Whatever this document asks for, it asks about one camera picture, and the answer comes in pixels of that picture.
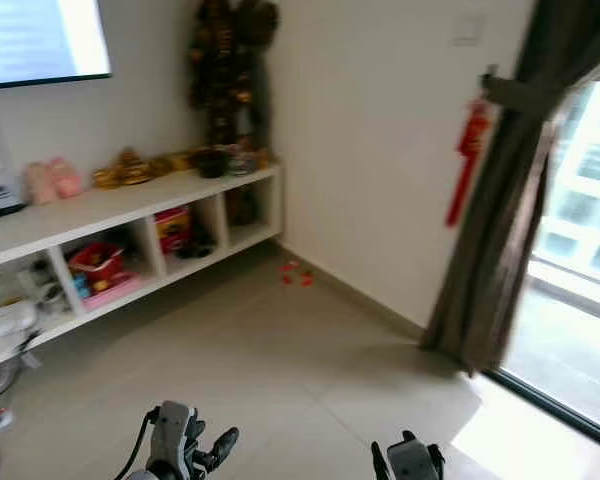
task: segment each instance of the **brown curtain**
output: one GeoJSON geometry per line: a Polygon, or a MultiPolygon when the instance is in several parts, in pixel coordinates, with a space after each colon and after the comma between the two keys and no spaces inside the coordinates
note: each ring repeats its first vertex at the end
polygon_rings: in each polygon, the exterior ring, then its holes
{"type": "Polygon", "coordinates": [[[515,80],[486,78],[504,107],[422,346],[470,373],[497,367],[544,204],[548,126],[600,64],[600,0],[538,0],[515,80]]]}

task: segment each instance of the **white shelf unit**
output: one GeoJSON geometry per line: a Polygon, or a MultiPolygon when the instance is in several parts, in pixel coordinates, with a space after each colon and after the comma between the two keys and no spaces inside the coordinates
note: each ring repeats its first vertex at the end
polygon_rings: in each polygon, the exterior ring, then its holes
{"type": "MultiPolygon", "coordinates": [[[[281,231],[280,167],[271,166],[244,177],[203,179],[190,171],[172,173],[151,182],[117,190],[89,190],[49,205],[31,206],[0,218],[0,265],[32,254],[46,255],[54,267],[72,312],[41,321],[41,334],[30,347],[79,327],[127,303],[206,268],[281,231]],[[229,229],[224,192],[256,183],[259,208],[266,221],[229,229]],[[214,252],[199,259],[164,256],[160,251],[154,214],[191,205],[217,242],[214,252]],[[128,224],[141,261],[129,265],[142,284],[128,295],[87,310],[73,285],[64,253],[113,227],[128,224]]],[[[15,354],[21,338],[0,339],[0,363],[15,354]]]]}

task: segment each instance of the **baseboard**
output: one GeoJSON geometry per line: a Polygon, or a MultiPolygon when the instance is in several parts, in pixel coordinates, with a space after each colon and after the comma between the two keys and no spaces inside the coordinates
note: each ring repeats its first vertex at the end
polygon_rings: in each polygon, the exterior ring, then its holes
{"type": "Polygon", "coordinates": [[[296,258],[302,263],[309,265],[317,279],[326,285],[329,285],[341,294],[344,294],[361,307],[370,310],[384,323],[391,325],[401,333],[404,333],[411,338],[415,338],[418,341],[420,341],[422,338],[422,335],[424,334],[424,328],[422,328],[420,325],[414,323],[412,320],[408,319],[404,315],[399,314],[395,310],[392,310],[386,305],[383,305],[368,294],[349,285],[347,282],[329,272],[325,267],[319,265],[312,259],[296,253],[293,251],[293,249],[289,248],[280,240],[275,240],[275,244],[278,246],[278,248],[280,248],[285,256],[296,258]]]}

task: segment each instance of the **sliding glass door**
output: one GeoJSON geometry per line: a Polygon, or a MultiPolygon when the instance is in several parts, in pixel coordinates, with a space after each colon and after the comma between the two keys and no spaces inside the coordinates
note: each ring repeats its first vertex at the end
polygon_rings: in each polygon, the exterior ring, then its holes
{"type": "Polygon", "coordinates": [[[600,435],[600,78],[565,120],[500,376],[600,435]]]}

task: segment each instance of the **television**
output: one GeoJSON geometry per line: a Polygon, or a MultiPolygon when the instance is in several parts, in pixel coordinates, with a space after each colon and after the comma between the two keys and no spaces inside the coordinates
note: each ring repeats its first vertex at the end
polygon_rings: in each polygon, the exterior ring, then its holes
{"type": "Polygon", "coordinates": [[[0,0],[0,88],[110,75],[97,0],[0,0]]]}

